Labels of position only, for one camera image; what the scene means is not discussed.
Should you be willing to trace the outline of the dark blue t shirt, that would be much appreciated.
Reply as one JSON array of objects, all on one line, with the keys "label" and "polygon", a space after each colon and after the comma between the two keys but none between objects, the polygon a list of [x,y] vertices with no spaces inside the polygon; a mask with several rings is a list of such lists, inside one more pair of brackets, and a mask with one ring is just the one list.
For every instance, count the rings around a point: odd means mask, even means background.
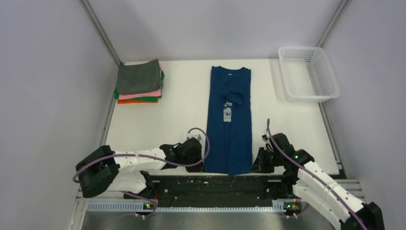
[{"label": "dark blue t shirt", "polygon": [[249,173],[253,164],[250,69],[212,67],[206,133],[207,172]]}]

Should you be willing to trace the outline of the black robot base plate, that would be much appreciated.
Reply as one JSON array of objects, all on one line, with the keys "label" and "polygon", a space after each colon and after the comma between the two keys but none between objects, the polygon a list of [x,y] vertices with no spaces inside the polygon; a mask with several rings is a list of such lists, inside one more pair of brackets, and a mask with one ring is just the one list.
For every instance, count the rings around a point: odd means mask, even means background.
[{"label": "black robot base plate", "polygon": [[293,194],[284,176],[149,175],[139,196],[158,207],[270,207],[276,200],[304,198]]}]

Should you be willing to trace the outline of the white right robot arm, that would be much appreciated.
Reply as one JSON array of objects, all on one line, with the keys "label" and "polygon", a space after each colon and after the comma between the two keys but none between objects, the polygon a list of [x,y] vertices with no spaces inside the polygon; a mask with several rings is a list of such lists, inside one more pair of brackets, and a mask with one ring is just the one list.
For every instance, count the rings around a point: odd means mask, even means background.
[{"label": "white right robot arm", "polygon": [[287,136],[262,135],[260,147],[250,169],[252,173],[272,173],[283,167],[281,181],[266,187],[268,197],[304,200],[336,230],[383,230],[382,210],[374,202],[365,203],[347,191],[303,149],[296,150]]}]

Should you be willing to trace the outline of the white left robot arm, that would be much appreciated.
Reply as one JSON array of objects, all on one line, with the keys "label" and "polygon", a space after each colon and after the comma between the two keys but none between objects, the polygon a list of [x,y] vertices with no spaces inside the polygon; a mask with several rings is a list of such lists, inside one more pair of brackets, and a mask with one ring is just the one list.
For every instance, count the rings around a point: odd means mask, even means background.
[{"label": "white left robot arm", "polygon": [[84,198],[111,191],[148,198],[155,191],[150,172],[177,167],[188,172],[204,169],[201,139],[200,135],[192,135],[183,143],[128,152],[113,151],[104,145],[76,165],[73,181],[80,185]]}]

